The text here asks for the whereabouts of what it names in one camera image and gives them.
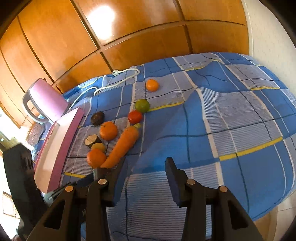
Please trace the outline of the small yellow-green fruit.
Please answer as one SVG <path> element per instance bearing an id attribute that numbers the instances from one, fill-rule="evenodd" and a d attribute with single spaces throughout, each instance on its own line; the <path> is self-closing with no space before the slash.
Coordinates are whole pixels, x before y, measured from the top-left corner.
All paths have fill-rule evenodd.
<path id="1" fill-rule="evenodd" d="M 106 153 L 106 147 L 103 143 L 95 143 L 92 145 L 91 150 L 100 150 L 103 153 Z"/>

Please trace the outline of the cut dark fruit half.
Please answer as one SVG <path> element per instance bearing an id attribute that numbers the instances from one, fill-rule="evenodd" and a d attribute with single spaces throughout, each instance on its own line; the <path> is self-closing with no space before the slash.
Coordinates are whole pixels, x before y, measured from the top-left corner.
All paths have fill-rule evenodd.
<path id="1" fill-rule="evenodd" d="M 88 148 L 92 148 L 92 146 L 94 144 L 97 144 L 97 143 L 102 143 L 102 140 L 98 137 L 97 134 L 93 134 L 93 135 L 89 135 L 86 139 L 85 139 L 85 145 L 88 147 Z"/>

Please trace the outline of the orange carrot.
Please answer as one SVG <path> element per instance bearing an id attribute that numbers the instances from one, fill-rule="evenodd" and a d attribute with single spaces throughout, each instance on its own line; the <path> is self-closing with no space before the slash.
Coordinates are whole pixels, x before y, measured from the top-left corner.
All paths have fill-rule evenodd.
<path id="1" fill-rule="evenodd" d="M 134 146 L 139 138 L 139 130 L 135 126 L 128 126 L 119 137 L 116 145 L 100 168 L 113 168 L 121 158 Z"/>

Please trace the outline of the red tomato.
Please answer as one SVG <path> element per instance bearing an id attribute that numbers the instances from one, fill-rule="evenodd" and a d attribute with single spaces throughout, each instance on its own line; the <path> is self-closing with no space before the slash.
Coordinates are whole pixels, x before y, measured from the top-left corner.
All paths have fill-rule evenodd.
<path id="1" fill-rule="evenodd" d="M 137 123 L 140 123 L 143 119 L 143 115 L 140 111 L 138 110 L 133 110 L 128 114 L 128 121 L 132 124 L 135 125 Z"/>

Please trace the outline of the pink white tray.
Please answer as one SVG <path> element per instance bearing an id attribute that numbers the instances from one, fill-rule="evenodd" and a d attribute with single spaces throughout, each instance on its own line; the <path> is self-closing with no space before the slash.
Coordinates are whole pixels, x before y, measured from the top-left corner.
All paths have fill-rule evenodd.
<path id="1" fill-rule="evenodd" d="M 34 179 L 41 192 L 48 193 L 59 187 L 64 163 L 83 114 L 81 108 L 73 109 L 51 126 L 35 165 Z"/>

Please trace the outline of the pink electric kettle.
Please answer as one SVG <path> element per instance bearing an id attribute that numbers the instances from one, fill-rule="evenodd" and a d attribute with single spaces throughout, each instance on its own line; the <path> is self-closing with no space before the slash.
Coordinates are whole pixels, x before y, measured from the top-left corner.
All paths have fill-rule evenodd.
<path id="1" fill-rule="evenodd" d="M 69 102 L 42 78 L 37 79 L 29 87 L 22 101 L 28 116 L 40 124 L 55 123 L 69 109 Z M 29 101 L 43 118 L 33 114 L 28 106 Z"/>

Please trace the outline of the large orange mandarin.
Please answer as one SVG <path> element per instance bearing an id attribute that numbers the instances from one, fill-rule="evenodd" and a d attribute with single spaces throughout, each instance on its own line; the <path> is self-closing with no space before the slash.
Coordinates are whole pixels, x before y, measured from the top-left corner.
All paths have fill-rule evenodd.
<path id="1" fill-rule="evenodd" d="M 116 138 L 118 134 L 117 126 L 112 121 L 107 121 L 100 126 L 100 137 L 105 141 L 111 141 Z"/>

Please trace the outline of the dark purple passion fruit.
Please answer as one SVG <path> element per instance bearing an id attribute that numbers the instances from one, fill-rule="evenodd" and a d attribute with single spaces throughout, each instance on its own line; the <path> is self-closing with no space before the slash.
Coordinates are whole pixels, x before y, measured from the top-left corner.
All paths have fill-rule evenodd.
<path id="1" fill-rule="evenodd" d="M 99 126 L 104 123 L 105 114 L 102 111 L 96 112 L 91 117 L 91 123 L 94 126 Z"/>

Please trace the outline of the blue checkered bedsheet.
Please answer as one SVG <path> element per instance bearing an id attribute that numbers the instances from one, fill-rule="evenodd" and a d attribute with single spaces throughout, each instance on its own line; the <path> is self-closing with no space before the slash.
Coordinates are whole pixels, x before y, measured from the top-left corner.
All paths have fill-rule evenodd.
<path id="1" fill-rule="evenodd" d="M 159 83 L 150 92 L 149 79 Z M 107 210 L 113 240 L 180 240 L 186 210 L 171 196 L 165 160 L 172 157 L 204 186 L 227 186 L 252 220 L 295 190 L 295 94 L 279 74 L 251 56 L 209 52 L 156 60 L 118 76 L 74 87 L 64 98 L 84 111 L 59 185 L 92 172 L 85 145 L 104 112 L 122 133 L 135 102 L 146 99 L 139 138 L 128 151 L 127 177 Z"/>

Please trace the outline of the green lime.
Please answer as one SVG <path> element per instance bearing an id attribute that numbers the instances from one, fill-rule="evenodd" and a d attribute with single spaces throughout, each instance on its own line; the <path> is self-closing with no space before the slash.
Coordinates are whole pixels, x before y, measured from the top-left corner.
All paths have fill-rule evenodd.
<path id="1" fill-rule="evenodd" d="M 150 104 L 146 99 L 139 99 L 135 102 L 135 109 L 141 113 L 147 113 L 150 108 Z"/>

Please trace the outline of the wooden wardrobe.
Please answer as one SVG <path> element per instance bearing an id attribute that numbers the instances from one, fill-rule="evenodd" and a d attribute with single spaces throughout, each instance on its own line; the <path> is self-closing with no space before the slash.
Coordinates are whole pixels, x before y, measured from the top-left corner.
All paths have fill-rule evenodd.
<path id="1" fill-rule="evenodd" d="M 32 123 L 38 78 L 59 93 L 115 69 L 204 52 L 249 53 L 241 1 L 1 1 L 1 108 Z"/>

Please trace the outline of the small far orange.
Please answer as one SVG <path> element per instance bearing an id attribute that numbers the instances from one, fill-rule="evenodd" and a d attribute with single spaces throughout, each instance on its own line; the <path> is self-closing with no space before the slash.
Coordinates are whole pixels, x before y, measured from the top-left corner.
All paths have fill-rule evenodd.
<path id="1" fill-rule="evenodd" d="M 159 83 L 154 79 L 149 79 L 146 81 L 145 87 L 150 92 L 155 92 L 159 89 Z"/>

